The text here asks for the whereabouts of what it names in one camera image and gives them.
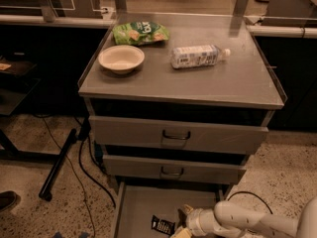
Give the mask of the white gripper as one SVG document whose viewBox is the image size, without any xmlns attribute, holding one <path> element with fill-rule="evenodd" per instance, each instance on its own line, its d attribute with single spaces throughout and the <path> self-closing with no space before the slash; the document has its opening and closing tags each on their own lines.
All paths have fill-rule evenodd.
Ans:
<svg viewBox="0 0 317 238">
<path fill-rule="evenodd" d="M 191 238 L 192 234 L 194 236 L 214 234 L 225 238 L 230 237 L 230 231 L 218 223 L 212 209 L 193 209 L 192 206 L 184 204 L 183 211 L 187 215 L 187 228 L 179 227 L 170 238 Z"/>
</svg>

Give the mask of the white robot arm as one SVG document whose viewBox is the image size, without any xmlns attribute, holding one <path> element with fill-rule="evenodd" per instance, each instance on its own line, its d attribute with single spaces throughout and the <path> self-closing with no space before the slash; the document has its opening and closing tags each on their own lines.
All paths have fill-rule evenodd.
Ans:
<svg viewBox="0 0 317 238">
<path fill-rule="evenodd" d="M 229 200 L 216 203 L 213 209 L 184 205 L 186 221 L 171 238 L 204 237 L 242 238 L 247 230 L 265 238 L 317 238 L 317 197 L 303 207 L 299 219 L 248 210 Z"/>
</svg>

